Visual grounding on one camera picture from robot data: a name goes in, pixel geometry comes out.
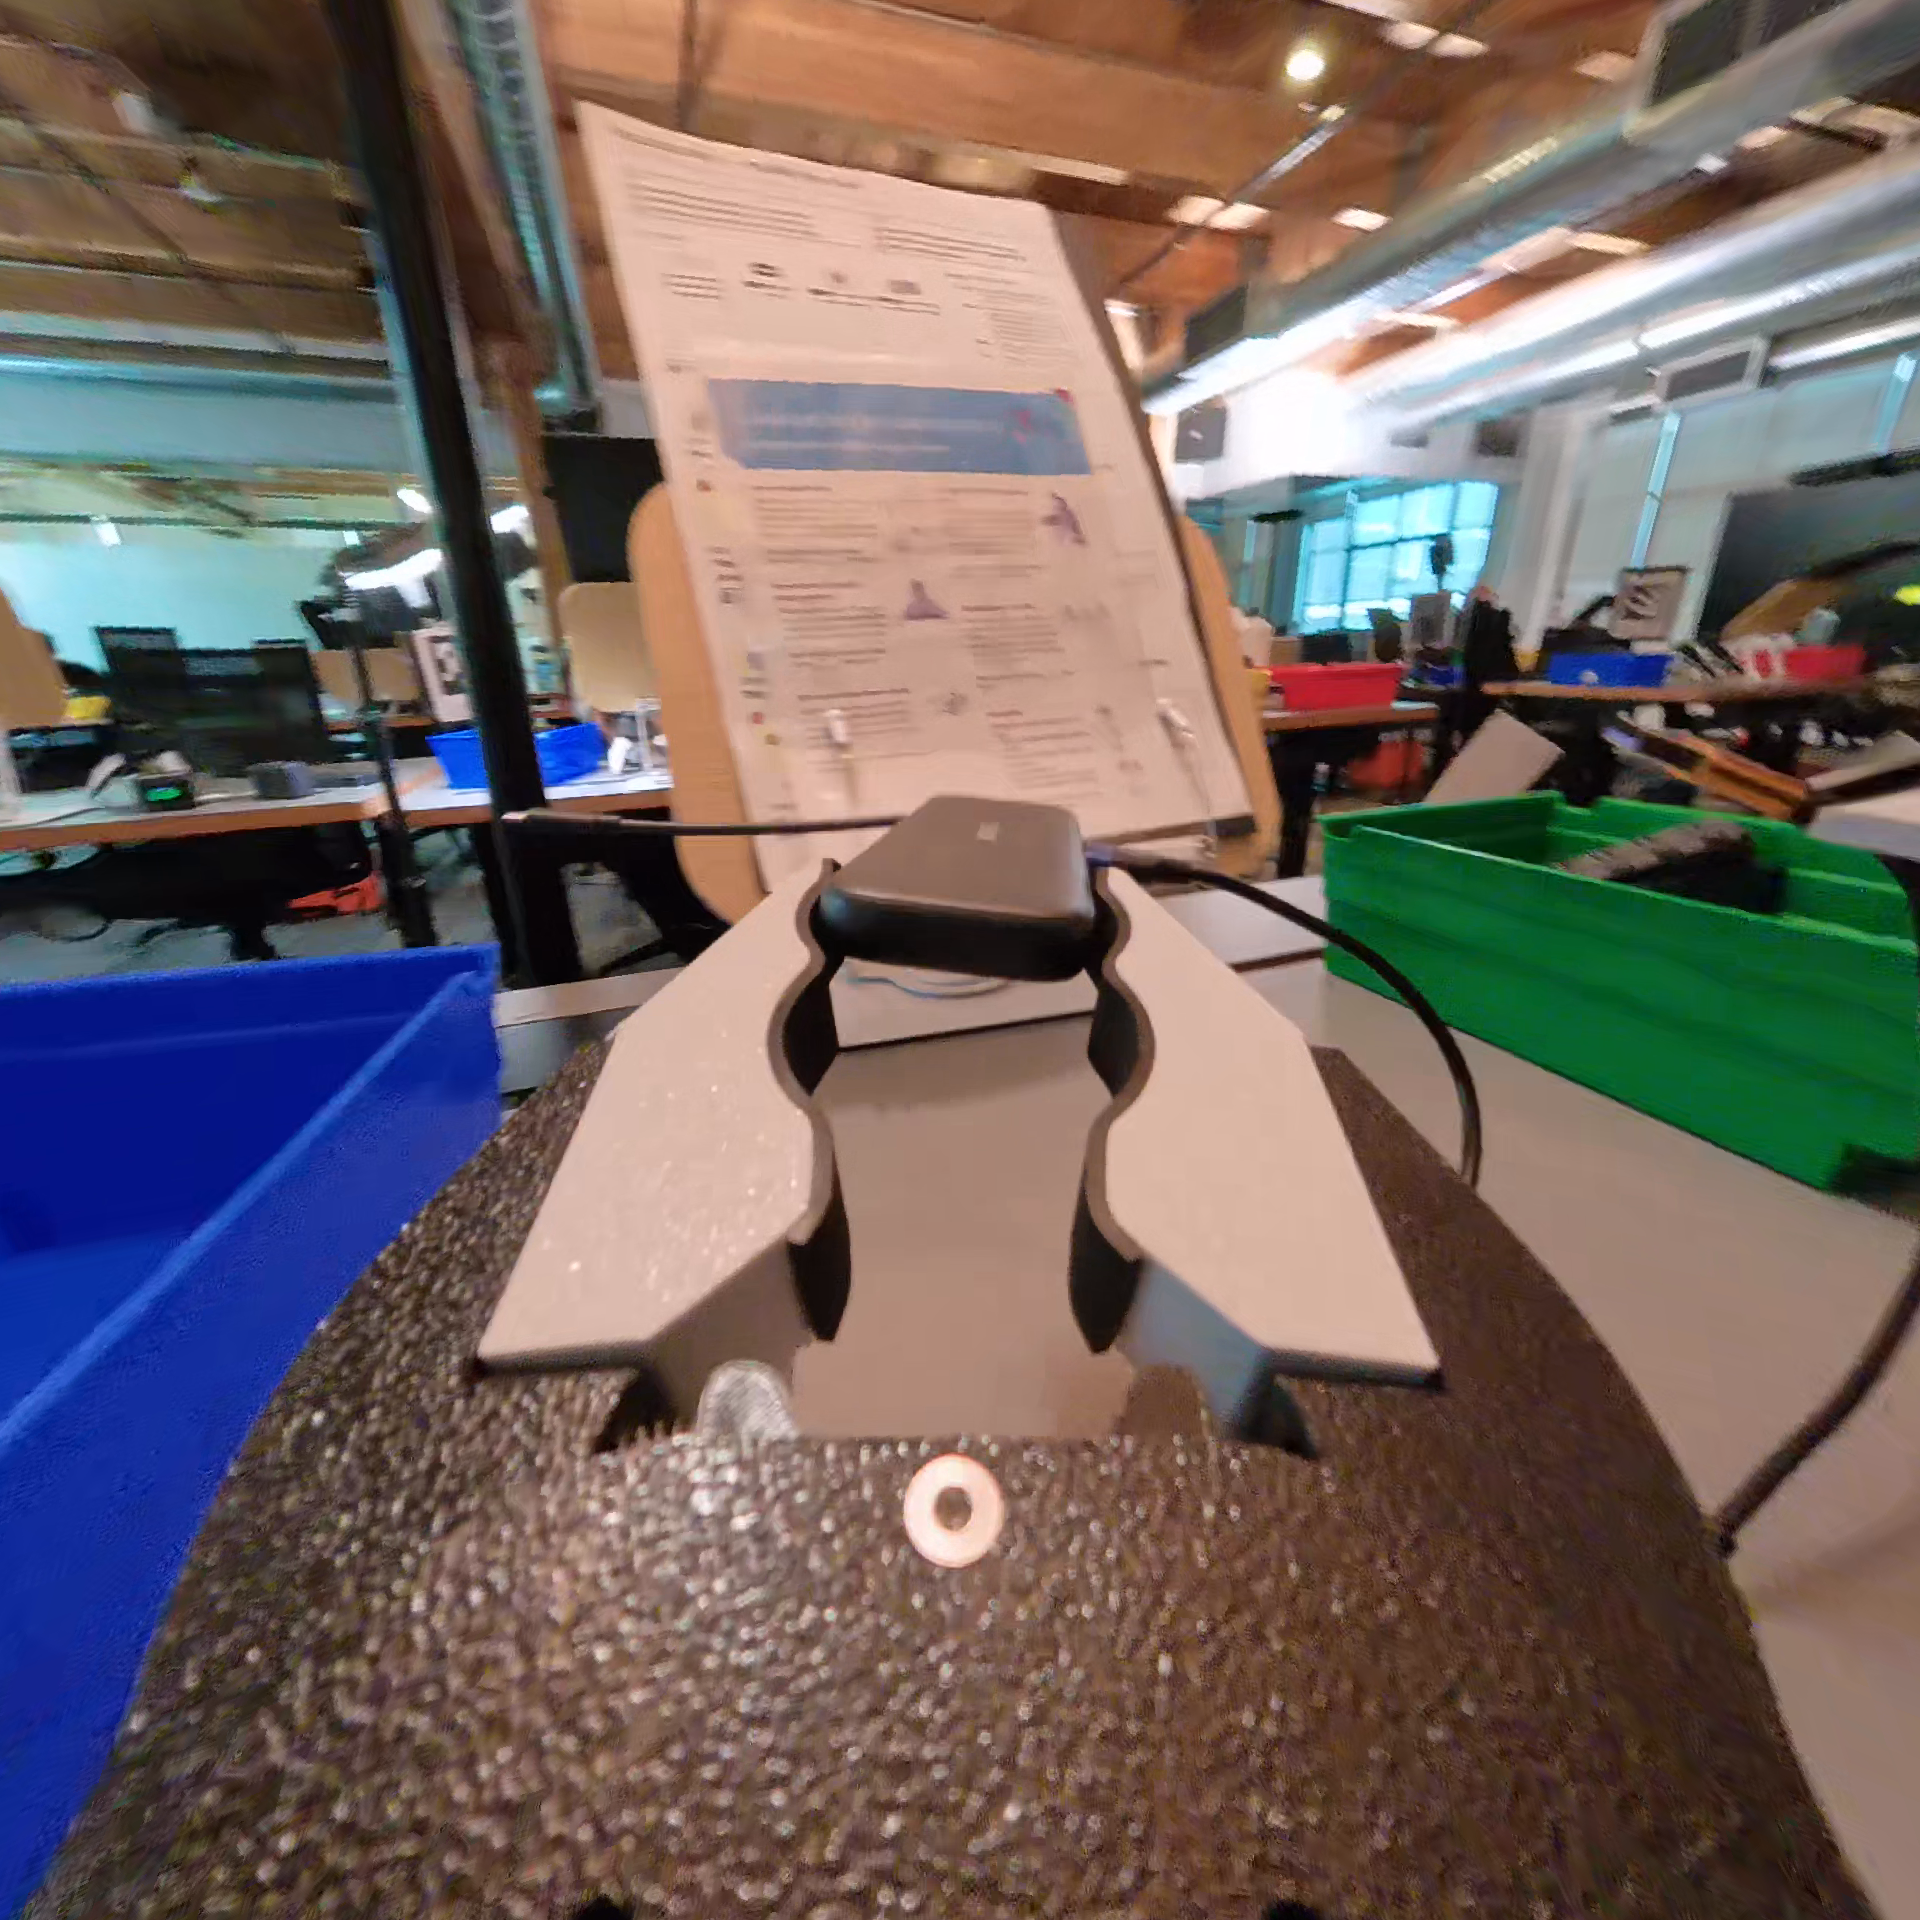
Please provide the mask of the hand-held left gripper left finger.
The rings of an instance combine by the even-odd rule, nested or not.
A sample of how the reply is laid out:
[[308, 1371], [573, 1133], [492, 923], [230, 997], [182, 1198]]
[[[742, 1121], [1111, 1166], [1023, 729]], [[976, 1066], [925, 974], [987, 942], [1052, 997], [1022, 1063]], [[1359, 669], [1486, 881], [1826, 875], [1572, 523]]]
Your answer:
[[774, 888], [615, 1032], [475, 1347], [486, 1376], [629, 1369], [686, 1416], [709, 1376], [790, 1376], [851, 1303], [818, 1088], [836, 1056], [814, 929], [834, 873]]

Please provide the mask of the blue plastic bin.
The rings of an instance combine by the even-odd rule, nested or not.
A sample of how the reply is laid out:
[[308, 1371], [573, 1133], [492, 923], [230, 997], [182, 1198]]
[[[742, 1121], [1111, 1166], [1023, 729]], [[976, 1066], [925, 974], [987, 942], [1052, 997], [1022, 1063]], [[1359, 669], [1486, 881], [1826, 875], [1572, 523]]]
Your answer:
[[499, 1127], [494, 997], [492, 945], [4, 987], [4, 1917], [259, 1413]]

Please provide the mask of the dark textured bundle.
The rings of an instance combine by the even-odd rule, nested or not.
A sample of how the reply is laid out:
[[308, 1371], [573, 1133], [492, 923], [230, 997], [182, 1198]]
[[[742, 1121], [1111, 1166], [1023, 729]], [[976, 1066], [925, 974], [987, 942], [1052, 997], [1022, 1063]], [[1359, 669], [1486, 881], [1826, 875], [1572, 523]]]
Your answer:
[[1756, 835], [1738, 821], [1679, 824], [1576, 856], [1559, 871], [1764, 919], [1783, 915], [1788, 901], [1784, 873], [1760, 857]]

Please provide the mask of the green plastic bin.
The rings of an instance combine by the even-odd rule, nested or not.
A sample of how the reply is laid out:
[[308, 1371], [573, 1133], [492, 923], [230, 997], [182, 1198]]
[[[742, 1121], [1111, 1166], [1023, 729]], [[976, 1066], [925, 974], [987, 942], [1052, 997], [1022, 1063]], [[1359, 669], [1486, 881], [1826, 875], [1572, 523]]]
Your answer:
[[1743, 824], [1774, 913], [1576, 873], [1679, 808], [1549, 791], [1342, 811], [1324, 827], [1333, 927], [1459, 1034], [1835, 1192], [1916, 1168], [1916, 939], [1862, 848]]

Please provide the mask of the silver ventilation duct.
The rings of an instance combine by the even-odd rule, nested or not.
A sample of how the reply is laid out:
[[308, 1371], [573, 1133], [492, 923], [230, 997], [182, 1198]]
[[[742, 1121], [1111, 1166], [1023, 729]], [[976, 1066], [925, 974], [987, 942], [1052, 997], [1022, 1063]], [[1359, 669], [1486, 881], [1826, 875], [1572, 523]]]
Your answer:
[[[1605, 216], [1669, 201], [1702, 179], [1707, 158], [1732, 161], [1731, 135], [1636, 145], [1620, 125], [1539, 137], [1495, 168], [1429, 197], [1298, 282], [1253, 282], [1188, 325], [1183, 362], [1142, 387], [1149, 415], [1178, 415], [1296, 368], [1368, 328], [1405, 329], [1496, 280], [1516, 254], [1557, 233], [1574, 251]], [[1770, 269], [1794, 247], [1848, 242], [1895, 213], [1916, 211], [1916, 137], [1794, 190], [1615, 256], [1608, 269], [1557, 282], [1469, 322], [1461, 346], [1429, 346], [1362, 379], [1379, 399], [1423, 393], [1517, 353], [1644, 321], [1679, 290]]]

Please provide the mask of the black tripod pole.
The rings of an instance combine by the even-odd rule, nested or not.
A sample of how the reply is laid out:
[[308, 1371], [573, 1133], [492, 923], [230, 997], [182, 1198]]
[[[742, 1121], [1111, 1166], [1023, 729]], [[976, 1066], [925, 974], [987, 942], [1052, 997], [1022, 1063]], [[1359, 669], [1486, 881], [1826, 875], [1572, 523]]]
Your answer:
[[392, 375], [411, 419], [434, 506], [452, 625], [479, 737], [510, 960], [525, 986], [565, 986], [582, 957], [565, 873], [518, 837], [510, 816], [539, 809], [538, 737], [504, 583], [499, 574], [482, 465], [467, 405], [462, 341], [424, 157], [402, 77], [392, 8], [322, 2], [343, 70], [343, 105], [368, 193], [378, 302]]

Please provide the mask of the grey board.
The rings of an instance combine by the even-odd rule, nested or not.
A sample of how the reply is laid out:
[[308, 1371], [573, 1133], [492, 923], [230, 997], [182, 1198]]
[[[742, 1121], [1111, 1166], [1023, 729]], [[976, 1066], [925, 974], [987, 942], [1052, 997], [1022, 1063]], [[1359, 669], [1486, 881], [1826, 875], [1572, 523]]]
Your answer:
[[1514, 800], [1557, 770], [1563, 751], [1508, 712], [1493, 712], [1431, 783], [1431, 808]]

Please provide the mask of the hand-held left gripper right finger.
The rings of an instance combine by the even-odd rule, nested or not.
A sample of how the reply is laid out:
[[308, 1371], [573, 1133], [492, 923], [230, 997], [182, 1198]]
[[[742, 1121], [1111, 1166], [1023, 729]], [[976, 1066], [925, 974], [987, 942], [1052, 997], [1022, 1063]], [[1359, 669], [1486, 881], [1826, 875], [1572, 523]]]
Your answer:
[[1351, 1138], [1278, 1009], [1144, 882], [1094, 879], [1088, 1133], [1069, 1311], [1092, 1354], [1178, 1369], [1275, 1434], [1284, 1383], [1440, 1390], [1445, 1365]]

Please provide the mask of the large black screen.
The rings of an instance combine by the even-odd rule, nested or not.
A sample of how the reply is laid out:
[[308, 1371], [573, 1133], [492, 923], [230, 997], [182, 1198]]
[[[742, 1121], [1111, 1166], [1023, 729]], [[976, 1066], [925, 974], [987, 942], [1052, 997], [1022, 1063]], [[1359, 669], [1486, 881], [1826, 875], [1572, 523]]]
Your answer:
[[1738, 495], [1718, 530], [1695, 634], [1725, 623], [1770, 587], [1867, 546], [1918, 541], [1918, 471], [1859, 477], [1824, 487]]

